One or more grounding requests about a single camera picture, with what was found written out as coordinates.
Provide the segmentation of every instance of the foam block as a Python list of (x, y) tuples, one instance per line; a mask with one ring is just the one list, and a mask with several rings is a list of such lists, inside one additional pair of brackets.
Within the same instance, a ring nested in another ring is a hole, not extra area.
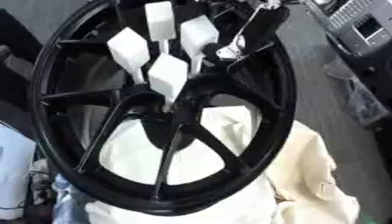
[(190, 58), (201, 53), (203, 47), (217, 43), (219, 32), (206, 16), (196, 17), (181, 25), (181, 45)]
[(171, 2), (147, 3), (145, 13), (152, 41), (176, 38)]
[(150, 60), (147, 41), (128, 27), (107, 44), (115, 62), (132, 75), (140, 74), (140, 67)]
[(188, 64), (183, 60), (161, 53), (149, 71), (151, 88), (174, 102), (186, 84)]

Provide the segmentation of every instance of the white cloth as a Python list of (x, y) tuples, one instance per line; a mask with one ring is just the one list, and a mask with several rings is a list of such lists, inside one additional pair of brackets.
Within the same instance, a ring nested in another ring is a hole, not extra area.
[[(251, 139), (254, 124), (250, 114), (245, 107), (209, 108), (203, 112), (201, 123), (239, 155)], [(119, 176), (153, 184), (161, 155), (162, 151), (149, 143), (141, 123), (129, 121), (121, 124), (105, 144), (100, 161)], [(195, 141), (175, 155), (168, 181), (171, 185), (191, 182), (209, 176), (222, 167), (223, 162), (218, 155), (203, 143)], [(347, 197), (334, 184), (331, 171), (335, 168), (317, 133), (296, 122), (287, 144), (266, 175), (261, 175), (242, 191), (208, 209), (179, 217), (136, 213), (101, 202), (87, 204), (86, 209), (94, 224), (354, 223), (359, 210), (358, 202), (355, 198)], [(301, 191), (299, 186), (307, 186), (308, 190)], [(277, 205), (276, 194), (292, 201)]]

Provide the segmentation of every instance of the black spoke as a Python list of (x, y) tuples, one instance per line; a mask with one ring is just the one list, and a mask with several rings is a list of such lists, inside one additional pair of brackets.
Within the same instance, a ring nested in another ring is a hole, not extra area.
[(159, 171), (157, 173), (157, 179), (155, 182), (154, 193), (152, 195), (154, 200), (159, 200), (163, 186), (167, 185), (167, 176), (169, 174), (170, 165), (181, 140), (181, 127), (182, 126), (177, 126), (171, 129), (171, 133), (168, 138), (169, 142), (164, 147), (161, 164), (159, 166)]
[(70, 107), (74, 105), (96, 105), (110, 107), (119, 95), (119, 90), (110, 89), (92, 92), (72, 92), (64, 94), (48, 94), (41, 97), (42, 102), (54, 107)]
[(107, 44), (95, 39), (67, 39), (59, 41), (57, 45), (69, 57), (73, 57), (79, 53), (92, 53), (111, 57)]
[(101, 127), (97, 130), (93, 141), (90, 143), (79, 164), (75, 168), (78, 172), (94, 171), (99, 167), (99, 154), (102, 146), (123, 120), (124, 114), (123, 103), (117, 104), (107, 113)]
[(201, 124), (194, 124), (187, 127), (186, 133), (199, 139), (215, 151), (225, 162), (226, 171), (243, 173), (248, 169), (248, 166), (239, 157)]
[(111, 1), (111, 3), (113, 4), (113, 7), (115, 8), (115, 14), (117, 16), (118, 23), (119, 23), (120, 27), (122, 29), (125, 28), (127, 25), (125, 23), (123, 13), (121, 12), (120, 4), (118, 3), (120, 0), (109, 0), (109, 1)]

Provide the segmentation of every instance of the wire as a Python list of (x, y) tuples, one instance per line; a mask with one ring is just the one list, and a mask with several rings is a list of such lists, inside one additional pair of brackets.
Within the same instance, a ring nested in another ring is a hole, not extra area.
[(0, 207), (0, 210), (17, 210), (17, 209), (23, 209), (25, 208), (24, 206), (22, 206), (22, 204), (24, 204), (26, 202), (26, 200), (22, 200), (21, 202), (19, 202), (19, 204), (17, 204), (17, 206), (15, 207)]
[[(43, 195), (44, 193), (46, 193), (45, 191), (40, 192), (38, 197), (32, 202), (32, 204), (35, 204), (35, 202), (37, 202), (37, 200), (41, 199), (41, 195)], [(23, 205), (26, 202), (26, 200), (22, 200), (21, 202), (19, 202), (19, 204), (17, 204), (17, 206), (15, 207), (0, 207), (0, 210), (17, 210), (17, 209), (25, 209), (25, 205)]]

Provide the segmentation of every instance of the black wheel rim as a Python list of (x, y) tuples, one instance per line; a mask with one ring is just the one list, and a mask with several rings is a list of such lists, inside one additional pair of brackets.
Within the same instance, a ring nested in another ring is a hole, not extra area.
[[(142, 20), (135, 22), (128, 15), (135, 15), (134, 11), (139, 6), (143, 5), (120, 4), (115, 7), (110, 1), (93, 1), (76, 11), (53, 34), (33, 72), (33, 126), (46, 156), (61, 174), (84, 193), (116, 207), (148, 214), (194, 213), (248, 185), (280, 151), (293, 123), (296, 104), (294, 74), (284, 47), (274, 37), (271, 39), (274, 43), (272, 47), (251, 55), (238, 71), (222, 73), (212, 67), (205, 69), (199, 78), (189, 80), (174, 107), (174, 115), (163, 115), (159, 111), (163, 103), (162, 95), (152, 91), (148, 85), (132, 85), (131, 80), (126, 80), (120, 88), (94, 92), (61, 91), (60, 71), (65, 69), (66, 61), (74, 60), (75, 54), (88, 52), (109, 57), (106, 41), (86, 36), (97, 26), (111, 21), (117, 23), (114, 31), (119, 31), (124, 25), (135, 28), (132, 25)], [(140, 29), (136, 31), (147, 33), (145, 27)], [(181, 51), (175, 56), (187, 60)], [(269, 83), (260, 85), (273, 87), (269, 94), (265, 94), (258, 85), (266, 81)], [(209, 106), (206, 102), (218, 94), (237, 96), (262, 111), (263, 119), (255, 137), (239, 157), (230, 153), (224, 144), (198, 124), (202, 108)], [(97, 132), (96, 139), (86, 149), (72, 131), (67, 114), (67, 107), (84, 104), (109, 108), (101, 131)], [(127, 114), (131, 109), (135, 109), (134, 113)], [(121, 178), (99, 165), (101, 147), (123, 119), (170, 121), (170, 125), (165, 127), (168, 127), (171, 137), (164, 144), (167, 147), (155, 185)], [(189, 184), (167, 185), (165, 175), (176, 151), (172, 146), (178, 144), (176, 136), (179, 130), (181, 134), (194, 136), (210, 146), (225, 161), (225, 168)]]

